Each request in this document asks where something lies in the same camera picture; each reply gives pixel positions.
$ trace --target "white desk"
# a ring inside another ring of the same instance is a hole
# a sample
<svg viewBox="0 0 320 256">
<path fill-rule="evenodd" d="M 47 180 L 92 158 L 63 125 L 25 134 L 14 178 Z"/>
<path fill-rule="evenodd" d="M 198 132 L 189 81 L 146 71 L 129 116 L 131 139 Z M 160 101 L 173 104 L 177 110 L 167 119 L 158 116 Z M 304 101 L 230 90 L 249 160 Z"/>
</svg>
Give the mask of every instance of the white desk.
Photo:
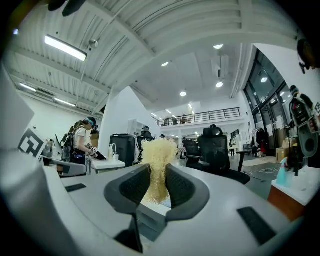
<svg viewBox="0 0 320 256">
<path fill-rule="evenodd" d="M 99 172 L 103 171 L 114 171 L 120 168 L 124 168 L 126 163 L 121 161 L 108 161 L 108 160 L 98 160 L 91 158 L 91 168 L 94 169 L 94 173 L 98 174 Z"/>
<path fill-rule="evenodd" d="M 305 206 L 311 201 L 320 186 L 320 169 L 305 166 L 293 176 L 291 187 L 271 182 L 268 201 L 281 210 L 291 221 L 304 215 Z"/>
</svg>

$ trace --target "black railing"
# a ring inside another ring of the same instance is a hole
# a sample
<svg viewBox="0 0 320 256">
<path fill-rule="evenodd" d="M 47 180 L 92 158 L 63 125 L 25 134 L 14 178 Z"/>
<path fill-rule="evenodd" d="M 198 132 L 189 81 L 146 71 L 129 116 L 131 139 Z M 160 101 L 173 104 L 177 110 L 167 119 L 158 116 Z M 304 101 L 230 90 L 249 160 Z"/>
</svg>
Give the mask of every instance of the black railing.
<svg viewBox="0 0 320 256">
<path fill-rule="evenodd" d="M 184 125 L 205 121 L 216 121 L 220 119 L 238 118 L 240 117 L 239 107 L 227 108 L 209 112 L 186 114 L 177 117 L 170 117 L 163 120 L 158 120 L 158 126 L 174 126 L 174 125 Z"/>
</svg>

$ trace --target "ceiling light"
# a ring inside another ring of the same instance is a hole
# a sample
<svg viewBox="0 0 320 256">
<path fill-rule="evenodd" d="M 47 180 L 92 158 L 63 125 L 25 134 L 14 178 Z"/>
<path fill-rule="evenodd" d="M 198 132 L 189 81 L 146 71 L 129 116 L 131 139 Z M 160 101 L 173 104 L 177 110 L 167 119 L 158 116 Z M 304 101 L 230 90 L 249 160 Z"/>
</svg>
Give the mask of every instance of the ceiling light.
<svg viewBox="0 0 320 256">
<path fill-rule="evenodd" d="M 69 103 L 69 102 L 65 102 L 65 101 L 63 101 L 63 100 L 61 100 L 61 99 L 58 99 L 58 98 L 54 98 L 57 102 L 61 102 L 61 103 L 63 103 L 63 104 L 67 104 L 67 105 L 69 105 L 69 106 L 72 106 L 72 107 L 76 107 L 76 105 L 74 105 L 74 104 L 71 104 L 71 103 Z"/>
<path fill-rule="evenodd" d="M 224 45 L 223 44 L 219 44 L 219 45 L 215 45 L 213 48 L 219 50 L 219 49 L 222 48 L 222 46 L 224 46 Z"/>
<path fill-rule="evenodd" d="M 30 86 L 28 86 L 28 85 L 25 85 L 25 84 L 23 84 L 23 83 L 20 83 L 20 85 L 21 85 L 22 87 L 30 90 L 30 91 L 33 91 L 33 92 L 36 92 L 36 91 L 37 91 L 36 89 L 34 89 L 34 88 L 32 88 L 32 87 L 30 87 Z"/>
<path fill-rule="evenodd" d="M 222 87 L 223 85 L 224 85 L 223 82 L 218 82 L 215 86 L 218 87 L 218 88 L 220 88 L 220 87 Z"/>
<path fill-rule="evenodd" d="M 73 47 L 72 45 L 70 45 L 66 42 L 63 42 L 59 39 L 56 39 L 50 35 L 46 35 L 44 37 L 44 42 L 49 46 L 52 46 L 54 48 L 57 48 L 57 49 L 65 52 L 66 54 L 70 54 L 71 56 L 79 59 L 80 61 L 84 62 L 87 58 L 87 54 L 84 51 L 79 50 L 79 49 Z"/>
</svg>

